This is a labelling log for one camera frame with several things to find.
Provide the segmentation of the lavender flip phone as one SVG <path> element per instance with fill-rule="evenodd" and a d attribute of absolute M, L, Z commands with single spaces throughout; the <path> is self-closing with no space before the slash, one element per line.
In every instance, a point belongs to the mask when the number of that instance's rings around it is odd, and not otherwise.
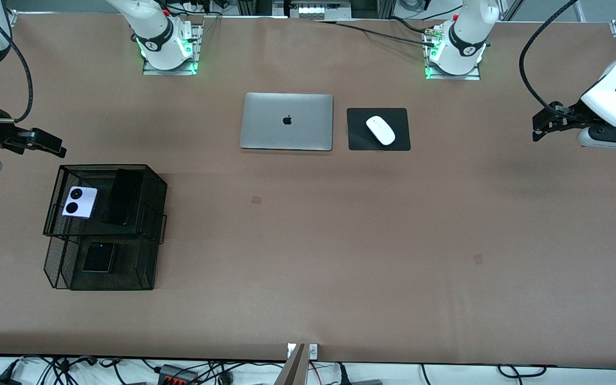
<path fill-rule="evenodd" d="M 95 209 L 99 190 L 93 187 L 73 186 L 68 193 L 62 215 L 90 219 Z"/>

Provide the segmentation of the black slab smartphone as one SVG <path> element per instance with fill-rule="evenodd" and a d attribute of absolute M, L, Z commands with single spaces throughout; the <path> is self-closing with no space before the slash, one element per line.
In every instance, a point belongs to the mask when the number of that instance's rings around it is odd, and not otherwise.
<path fill-rule="evenodd" d="M 130 213 L 140 195 L 143 173 L 138 170 L 118 169 L 102 216 L 110 225 L 127 225 Z"/>

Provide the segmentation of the black flip phone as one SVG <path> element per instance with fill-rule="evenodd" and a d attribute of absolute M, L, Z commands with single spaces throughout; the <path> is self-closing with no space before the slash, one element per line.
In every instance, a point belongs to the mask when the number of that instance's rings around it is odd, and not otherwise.
<path fill-rule="evenodd" d="M 90 243 L 83 263 L 84 273 L 112 273 L 117 246 L 114 243 Z"/>

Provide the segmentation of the black mesh two-tier tray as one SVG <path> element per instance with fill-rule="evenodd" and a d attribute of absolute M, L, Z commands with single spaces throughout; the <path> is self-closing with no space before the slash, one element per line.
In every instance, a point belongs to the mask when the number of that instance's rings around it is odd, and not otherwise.
<path fill-rule="evenodd" d="M 143 173 L 140 195 L 127 225 L 102 222 L 118 169 Z M 99 190 L 90 219 L 67 217 L 62 210 L 73 186 Z M 43 234 L 49 237 L 44 273 L 54 289 L 75 291 L 151 290 L 163 243 L 167 183 L 146 164 L 67 164 L 59 167 Z M 112 273 L 84 273 L 90 243 L 117 246 Z"/>

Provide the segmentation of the white computer mouse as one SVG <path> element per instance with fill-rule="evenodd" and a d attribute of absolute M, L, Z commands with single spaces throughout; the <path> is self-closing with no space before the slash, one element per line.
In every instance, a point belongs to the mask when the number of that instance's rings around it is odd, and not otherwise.
<path fill-rule="evenodd" d="M 381 145 L 389 146 L 396 139 L 394 130 L 380 116 L 373 116 L 367 119 L 366 126 Z"/>

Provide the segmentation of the black mouse pad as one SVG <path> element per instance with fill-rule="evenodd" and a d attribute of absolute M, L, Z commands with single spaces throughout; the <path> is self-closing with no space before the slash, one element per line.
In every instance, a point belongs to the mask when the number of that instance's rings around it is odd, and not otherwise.
<path fill-rule="evenodd" d="M 350 150 L 409 151 L 409 120 L 406 108 L 349 108 L 346 111 Z M 366 120 L 379 116 L 391 127 L 395 139 L 384 145 L 367 127 Z"/>

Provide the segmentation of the silver closed laptop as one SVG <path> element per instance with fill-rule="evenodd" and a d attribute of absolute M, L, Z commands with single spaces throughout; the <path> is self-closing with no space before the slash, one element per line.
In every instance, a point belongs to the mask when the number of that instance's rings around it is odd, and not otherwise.
<path fill-rule="evenodd" d="M 240 147 L 330 151 L 334 98 L 329 94 L 247 93 Z"/>

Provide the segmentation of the metal equipment rack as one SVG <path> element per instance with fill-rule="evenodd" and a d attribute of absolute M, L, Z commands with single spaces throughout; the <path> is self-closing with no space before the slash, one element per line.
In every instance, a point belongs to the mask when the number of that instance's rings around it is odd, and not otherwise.
<path fill-rule="evenodd" d="M 397 0 L 222 0 L 240 16 L 310 20 L 388 19 Z"/>

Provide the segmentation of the black orange power strip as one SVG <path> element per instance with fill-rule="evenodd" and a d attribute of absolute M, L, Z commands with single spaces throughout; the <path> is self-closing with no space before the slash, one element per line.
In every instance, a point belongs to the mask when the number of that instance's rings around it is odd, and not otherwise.
<path fill-rule="evenodd" d="M 199 376 L 195 371 L 173 365 L 157 366 L 155 371 L 157 385 L 194 385 Z"/>

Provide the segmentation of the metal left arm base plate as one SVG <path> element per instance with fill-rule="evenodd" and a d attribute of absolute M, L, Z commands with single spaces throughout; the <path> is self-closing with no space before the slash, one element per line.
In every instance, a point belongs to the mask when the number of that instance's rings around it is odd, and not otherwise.
<path fill-rule="evenodd" d="M 469 73 L 462 75 L 449 74 L 440 69 L 437 64 L 425 64 L 426 80 L 458 80 L 458 81 L 479 81 L 481 80 L 481 70 L 479 65 L 474 66 Z"/>

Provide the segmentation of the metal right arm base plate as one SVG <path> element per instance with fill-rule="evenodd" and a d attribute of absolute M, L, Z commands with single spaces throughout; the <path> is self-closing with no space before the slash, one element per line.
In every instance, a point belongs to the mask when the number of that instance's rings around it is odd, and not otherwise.
<path fill-rule="evenodd" d="M 182 37 L 176 37 L 174 44 L 179 48 L 179 56 L 182 60 L 179 65 L 171 69 L 160 69 L 152 65 L 148 60 L 143 46 L 140 45 L 140 54 L 143 60 L 142 73 L 144 75 L 164 75 L 164 76 L 189 76 L 198 73 L 199 58 L 203 37 L 203 25 L 185 22 L 190 27 L 190 31 L 182 33 Z"/>

